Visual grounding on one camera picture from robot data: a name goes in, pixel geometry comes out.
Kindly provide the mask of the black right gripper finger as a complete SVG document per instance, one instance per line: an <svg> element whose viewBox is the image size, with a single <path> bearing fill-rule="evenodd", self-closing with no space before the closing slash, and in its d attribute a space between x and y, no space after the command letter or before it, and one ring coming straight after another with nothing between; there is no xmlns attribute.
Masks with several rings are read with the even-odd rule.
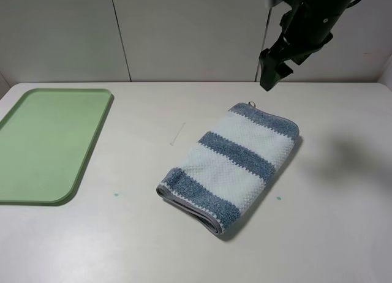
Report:
<svg viewBox="0 0 392 283"><path fill-rule="evenodd" d="M273 47L267 48L260 53L260 86L265 91L270 91L282 79L293 73L293 70L285 61L286 59L280 54L280 51Z"/></svg>

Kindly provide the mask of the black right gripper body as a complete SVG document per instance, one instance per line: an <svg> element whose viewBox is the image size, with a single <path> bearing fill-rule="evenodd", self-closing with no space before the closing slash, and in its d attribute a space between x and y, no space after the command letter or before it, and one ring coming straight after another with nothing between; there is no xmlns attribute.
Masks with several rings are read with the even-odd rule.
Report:
<svg viewBox="0 0 392 283"><path fill-rule="evenodd" d="M311 54L318 52L332 38L331 23L316 17L288 16L281 19L282 32L269 49L269 55L278 64L292 60L302 64Z"/></svg>

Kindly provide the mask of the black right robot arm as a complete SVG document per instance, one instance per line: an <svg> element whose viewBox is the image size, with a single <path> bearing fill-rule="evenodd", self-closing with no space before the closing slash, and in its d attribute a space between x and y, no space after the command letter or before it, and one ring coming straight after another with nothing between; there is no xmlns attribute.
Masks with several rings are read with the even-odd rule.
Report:
<svg viewBox="0 0 392 283"><path fill-rule="evenodd" d="M260 86L269 91L293 73L286 65L301 65L333 38L331 30L345 10L362 0L272 0L272 6L284 2L290 6L280 22L281 33L275 43L261 51Z"/></svg>

